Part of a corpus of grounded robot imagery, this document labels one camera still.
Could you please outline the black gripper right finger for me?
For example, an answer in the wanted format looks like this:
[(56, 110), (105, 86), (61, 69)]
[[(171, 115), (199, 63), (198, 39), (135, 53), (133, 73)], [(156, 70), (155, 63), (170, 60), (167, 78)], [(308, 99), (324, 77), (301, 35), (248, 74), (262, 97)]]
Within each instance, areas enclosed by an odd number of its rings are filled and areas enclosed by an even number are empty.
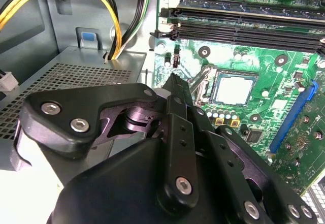
[(228, 223), (316, 223), (314, 211), (229, 126), (214, 129), (193, 105), (189, 85), (180, 80), (194, 135), (209, 165), (216, 167), (220, 207)]

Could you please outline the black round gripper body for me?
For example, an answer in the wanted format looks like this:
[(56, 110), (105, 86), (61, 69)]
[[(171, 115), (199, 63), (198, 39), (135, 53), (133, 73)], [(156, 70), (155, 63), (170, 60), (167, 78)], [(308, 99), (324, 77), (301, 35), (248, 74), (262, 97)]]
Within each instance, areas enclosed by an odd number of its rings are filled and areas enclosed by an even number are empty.
[(191, 136), (143, 140), (70, 181), (50, 223), (242, 223), (243, 207)]

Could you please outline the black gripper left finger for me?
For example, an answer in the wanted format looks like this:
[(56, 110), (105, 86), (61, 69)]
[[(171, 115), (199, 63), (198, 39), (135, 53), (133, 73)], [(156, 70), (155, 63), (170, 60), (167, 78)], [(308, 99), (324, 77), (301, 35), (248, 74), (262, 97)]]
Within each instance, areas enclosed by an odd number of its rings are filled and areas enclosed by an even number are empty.
[(188, 83), (176, 74), (157, 90), (133, 83), (36, 92), (23, 103), (16, 151), (32, 164), (35, 156), (22, 148), (31, 139), (77, 161), (93, 147), (144, 133), (162, 143), (160, 200), (172, 208), (192, 208), (199, 193), (190, 106)]

